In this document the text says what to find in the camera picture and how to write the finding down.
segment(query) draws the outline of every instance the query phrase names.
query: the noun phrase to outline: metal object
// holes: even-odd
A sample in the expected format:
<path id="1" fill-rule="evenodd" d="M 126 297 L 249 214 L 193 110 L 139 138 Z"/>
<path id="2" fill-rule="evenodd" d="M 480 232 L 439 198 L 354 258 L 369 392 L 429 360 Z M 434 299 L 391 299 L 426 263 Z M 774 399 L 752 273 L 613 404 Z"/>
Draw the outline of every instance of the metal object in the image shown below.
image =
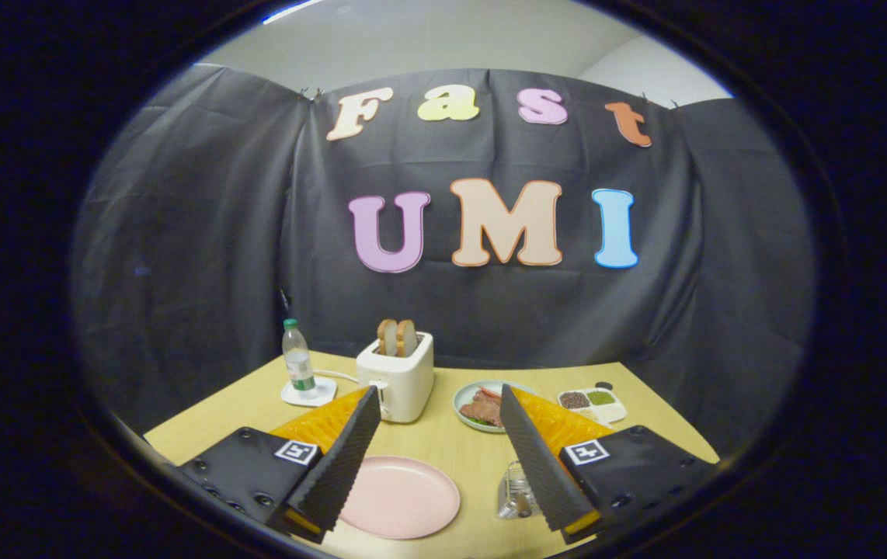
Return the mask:
<path id="1" fill-rule="evenodd" d="M 499 518 L 527 518 L 534 512 L 540 512 L 537 499 L 526 481 L 526 474 L 519 460 L 516 460 L 509 464 L 499 483 L 496 514 Z"/>

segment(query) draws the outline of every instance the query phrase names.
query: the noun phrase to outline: water bottle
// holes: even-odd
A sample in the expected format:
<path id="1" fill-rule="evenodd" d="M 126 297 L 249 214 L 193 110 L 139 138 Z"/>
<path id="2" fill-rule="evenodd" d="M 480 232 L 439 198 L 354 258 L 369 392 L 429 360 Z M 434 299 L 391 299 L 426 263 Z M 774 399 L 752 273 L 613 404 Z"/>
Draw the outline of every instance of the water bottle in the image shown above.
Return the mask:
<path id="1" fill-rule="evenodd" d="M 294 318 L 288 318 L 284 322 L 281 351 L 284 353 L 284 364 L 288 367 L 292 388 L 303 398 L 314 398 L 317 392 L 316 379 L 312 376 L 309 348 L 305 345 L 305 339 L 298 331 L 298 321 Z"/>

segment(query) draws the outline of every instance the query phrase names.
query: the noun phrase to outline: black cloth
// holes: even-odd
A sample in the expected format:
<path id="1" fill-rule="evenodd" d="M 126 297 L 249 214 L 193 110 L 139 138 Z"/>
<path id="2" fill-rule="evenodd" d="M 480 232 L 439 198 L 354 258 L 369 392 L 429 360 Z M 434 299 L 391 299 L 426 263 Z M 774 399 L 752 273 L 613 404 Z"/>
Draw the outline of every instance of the black cloth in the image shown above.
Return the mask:
<path id="1" fill-rule="evenodd" d="M 75 322 L 86 374 L 135 431 L 276 356 L 277 216 L 307 112 L 265 79 L 196 66 L 96 170 L 75 233 Z"/>
<path id="2" fill-rule="evenodd" d="M 416 114 L 438 85 L 475 89 L 472 120 Z M 355 137 L 327 141 L 345 95 L 390 86 Z M 554 89 L 569 118 L 528 123 L 521 89 Z M 645 117 L 627 141 L 609 102 Z M 515 254 L 462 268 L 455 180 L 485 178 L 507 208 L 532 180 L 561 186 L 553 266 Z M 597 265 L 592 191 L 624 190 L 638 264 Z M 423 255 L 366 268 L 351 200 L 381 196 L 384 250 L 402 244 L 401 193 L 429 193 Z M 794 379 L 812 306 L 812 247 L 794 181 L 734 99 L 661 106 L 578 79 L 455 70 L 380 78 L 315 100 L 196 66 L 160 92 L 99 167 L 82 207 L 75 308 L 82 354 L 139 432 L 280 353 L 277 319 L 309 346 L 356 355 L 382 318 L 411 318 L 436 362 L 530 368 L 622 361 L 721 454 Z"/>

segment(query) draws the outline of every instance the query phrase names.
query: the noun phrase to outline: bread slice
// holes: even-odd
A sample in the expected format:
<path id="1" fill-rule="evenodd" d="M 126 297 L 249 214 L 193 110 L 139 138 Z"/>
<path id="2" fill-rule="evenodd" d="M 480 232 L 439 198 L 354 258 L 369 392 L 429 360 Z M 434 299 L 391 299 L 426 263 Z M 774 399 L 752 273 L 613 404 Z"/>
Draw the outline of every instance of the bread slice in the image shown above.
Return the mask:
<path id="1" fill-rule="evenodd" d="M 416 325 L 412 321 L 398 323 L 395 334 L 395 353 L 398 357 L 409 357 L 416 350 Z"/>
<path id="2" fill-rule="evenodd" d="M 390 357 L 394 356 L 396 353 L 397 330 L 398 322 L 392 321 L 390 318 L 384 319 L 378 325 L 378 353 Z"/>

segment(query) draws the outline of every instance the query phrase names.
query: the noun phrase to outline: white toaster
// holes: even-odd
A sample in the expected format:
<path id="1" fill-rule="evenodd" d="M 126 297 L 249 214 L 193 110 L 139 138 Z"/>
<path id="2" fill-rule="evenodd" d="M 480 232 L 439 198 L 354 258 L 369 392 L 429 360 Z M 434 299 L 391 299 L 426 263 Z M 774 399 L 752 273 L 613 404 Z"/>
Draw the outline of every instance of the white toaster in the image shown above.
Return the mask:
<path id="1" fill-rule="evenodd" d="M 409 357 L 378 353 L 378 340 L 357 357 L 357 384 L 378 387 L 382 420 L 412 422 L 419 418 L 433 389 L 433 336 L 416 332 L 416 350 Z"/>

